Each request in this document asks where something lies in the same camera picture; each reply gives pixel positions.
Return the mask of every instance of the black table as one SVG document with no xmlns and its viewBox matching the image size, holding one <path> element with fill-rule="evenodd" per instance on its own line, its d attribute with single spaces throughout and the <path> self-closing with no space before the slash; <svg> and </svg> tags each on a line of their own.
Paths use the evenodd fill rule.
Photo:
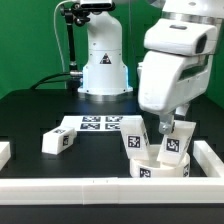
<svg viewBox="0 0 224 224">
<path fill-rule="evenodd" d="M 136 96 L 101 104 L 64 90 L 14 91 L 0 101 L 0 141 L 10 141 L 12 152 L 0 178 L 130 177 L 120 132 L 79 132 L 74 144 L 57 156 L 42 154 L 41 144 L 43 134 L 59 126 L 65 115 L 139 114 L 150 143 L 160 144 L 163 136 L 158 133 L 158 116 L 141 111 Z M 191 103 L 186 117 L 197 122 L 193 140 L 206 140 L 221 159 L 223 115 L 224 110 L 203 95 Z M 198 176 L 205 174 L 192 158 L 191 177 Z M 29 223 L 189 223 L 199 218 L 200 223 L 213 223 L 223 220 L 223 208 L 211 204 L 1 206 L 0 217 L 5 223 L 25 223 L 27 217 L 32 219 Z"/>
</svg>

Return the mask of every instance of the white plastic housing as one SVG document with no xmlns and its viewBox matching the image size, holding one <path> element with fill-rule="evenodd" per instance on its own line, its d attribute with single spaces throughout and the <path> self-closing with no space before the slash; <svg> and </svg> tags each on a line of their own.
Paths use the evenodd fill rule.
<svg viewBox="0 0 224 224">
<path fill-rule="evenodd" d="M 224 0 L 166 0 L 163 11 L 224 18 Z"/>
<path fill-rule="evenodd" d="M 88 23 L 89 60 L 83 68 L 80 93 L 118 95 L 132 91 L 122 61 L 122 27 L 107 12 L 91 14 Z"/>
<path fill-rule="evenodd" d="M 200 94 L 209 82 L 213 56 L 202 72 L 180 80 L 186 68 L 199 62 L 199 57 L 185 57 L 149 51 L 143 61 L 138 101 L 144 111 L 162 115 L 170 113 Z"/>
<path fill-rule="evenodd" d="M 160 19 L 147 31 L 144 46 L 151 50 L 192 56 L 210 53 L 215 48 L 217 38 L 215 26 Z"/>
</svg>

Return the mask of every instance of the white cube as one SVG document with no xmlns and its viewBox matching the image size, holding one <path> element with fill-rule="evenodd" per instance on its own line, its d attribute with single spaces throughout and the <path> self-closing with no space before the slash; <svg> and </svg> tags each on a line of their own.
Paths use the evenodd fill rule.
<svg viewBox="0 0 224 224">
<path fill-rule="evenodd" d="M 195 122 L 175 120 L 174 132 L 164 135 L 157 161 L 177 166 L 187 152 L 195 125 Z"/>
<path fill-rule="evenodd" d="M 0 170 L 11 157 L 9 142 L 0 142 Z"/>
<path fill-rule="evenodd" d="M 57 155 L 71 146 L 76 136 L 74 128 L 59 126 L 44 134 L 42 152 Z"/>
<path fill-rule="evenodd" d="M 124 117 L 120 129 L 128 158 L 149 160 L 150 144 L 142 117 Z"/>
</svg>

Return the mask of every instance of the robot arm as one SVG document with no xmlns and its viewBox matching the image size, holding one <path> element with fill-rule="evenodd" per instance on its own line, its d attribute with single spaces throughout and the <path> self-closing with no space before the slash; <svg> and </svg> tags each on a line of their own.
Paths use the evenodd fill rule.
<svg viewBox="0 0 224 224">
<path fill-rule="evenodd" d="M 160 116 L 163 134 L 173 130 L 173 111 L 207 89 L 223 5 L 223 0 L 167 0 L 162 18 L 145 35 L 151 51 L 141 67 L 139 105 Z"/>
<path fill-rule="evenodd" d="M 116 4 L 132 0 L 79 0 L 67 10 L 71 21 L 77 26 L 87 24 L 88 62 L 83 67 L 82 85 L 78 88 L 81 98 L 93 101 L 114 101 L 132 94 L 128 84 L 128 69 L 122 61 L 122 27 L 118 20 L 109 15 Z M 73 49 L 73 38 L 69 38 Z M 71 58 L 70 74 L 76 74 L 77 66 Z"/>
</svg>

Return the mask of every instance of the sticker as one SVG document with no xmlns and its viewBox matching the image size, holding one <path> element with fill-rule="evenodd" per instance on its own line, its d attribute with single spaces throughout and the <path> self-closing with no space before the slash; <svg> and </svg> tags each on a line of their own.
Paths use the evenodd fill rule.
<svg viewBox="0 0 224 224">
<path fill-rule="evenodd" d="M 167 138 L 166 150 L 170 152 L 180 151 L 180 141 L 177 139 Z"/>
<path fill-rule="evenodd" d="M 189 174 L 190 174 L 190 165 L 187 164 L 185 167 L 184 167 L 184 177 L 189 177 Z"/>
<path fill-rule="evenodd" d="M 57 129 L 57 130 L 55 130 L 53 133 L 62 134 L 62 133 L 64 133 L 64 132 L 65 132 L 65 130 Z"/>
<path fill-rule="evenodd" d="M 88 117 L 82 118 L 82 122 L 100 122 L 100 121 L 101 121 L 101 117 L 88 116 Z"/>
<path fill-rule="evenodd" d="M 111 64 L 110 58 L 107 53 L 103 56 L 103 59 L 101 60 L 100 64 Z"/>
<path fill-rule="evenodd" d="M 63 146 L 68 145 L 69 136 L 64 136 L 63 138 Z"/>
<path fill-rule="evenodd" d="M 140 136 L 128 136 L 128 148 L 140 149 L 141 137 Z"/>
<path fill-rule="evenodd" d="M 119 123 L 109 123 L 105 124 L 105 129 L 106 130 L 120 130 L 120 125 Z"/>
<path fill-rule="evenodd" d="M 148 145 L 149 139 L 148 139 L 148 136 L 147 136 L 146 132 L 144 133 L 143 137 L 144 137 L 144 140 L 145 140 L 145 145 Z"/>
<path fill-rule="evenodd" d="M 100 124 L 94 124 L 94 123 L 83 123 L 80 127 L 81 130 L 99 130 Z"/>
<path fill-rule="evenodd" d="M 151 177 L 151 170 L 140 168 L 140 178 L 150 178 L 150 177 Z"/>
<path fill-rule="evenodd" d="M 106 122 L 120 122 L 123 117 L 119 116 L 111 116 L 111 117 L 106 117 Z"/>
</svg>

